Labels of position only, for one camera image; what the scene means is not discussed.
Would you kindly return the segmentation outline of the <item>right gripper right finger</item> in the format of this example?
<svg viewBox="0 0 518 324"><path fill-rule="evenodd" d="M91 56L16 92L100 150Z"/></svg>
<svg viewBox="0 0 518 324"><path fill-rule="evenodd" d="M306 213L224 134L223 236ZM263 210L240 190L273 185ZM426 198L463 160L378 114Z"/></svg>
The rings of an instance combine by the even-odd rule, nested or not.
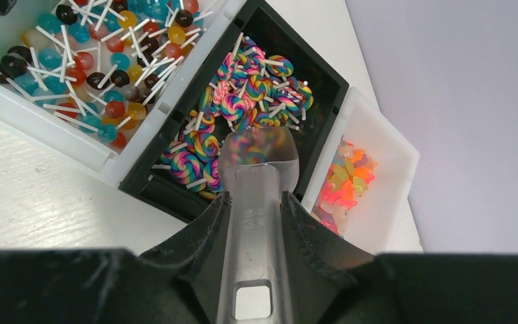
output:
<svg viewBox="0 0 518 324"><path fill-rule="evenodd" d="M281 212L293 320L384 323L382 260L316 221L288 191Z"/></svg>

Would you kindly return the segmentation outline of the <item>clear plastic scoop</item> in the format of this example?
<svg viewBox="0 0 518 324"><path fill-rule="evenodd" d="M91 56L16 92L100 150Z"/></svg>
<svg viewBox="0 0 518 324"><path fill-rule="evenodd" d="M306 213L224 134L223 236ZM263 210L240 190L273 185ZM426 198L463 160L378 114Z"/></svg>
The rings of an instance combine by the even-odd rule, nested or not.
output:
<svg viewBox="0 0 518 324"><path fill-rule="evenodd" d="M281 207L299 157L289 128L230 133L218 169L231 207L217 323L292 323Z"/></svg>

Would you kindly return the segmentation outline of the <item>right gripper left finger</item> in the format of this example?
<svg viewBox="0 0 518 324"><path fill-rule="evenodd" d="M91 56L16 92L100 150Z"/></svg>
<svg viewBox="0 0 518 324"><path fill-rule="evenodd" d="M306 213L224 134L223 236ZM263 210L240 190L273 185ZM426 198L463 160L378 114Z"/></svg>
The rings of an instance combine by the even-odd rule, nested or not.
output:
<svg viewBox="0 0 518 324"><path fill-rule="evenodd" d="M225 259L231 196L219 194L191 223L140 258L164 271L156 309L166 323L214 323Z"/></svg>

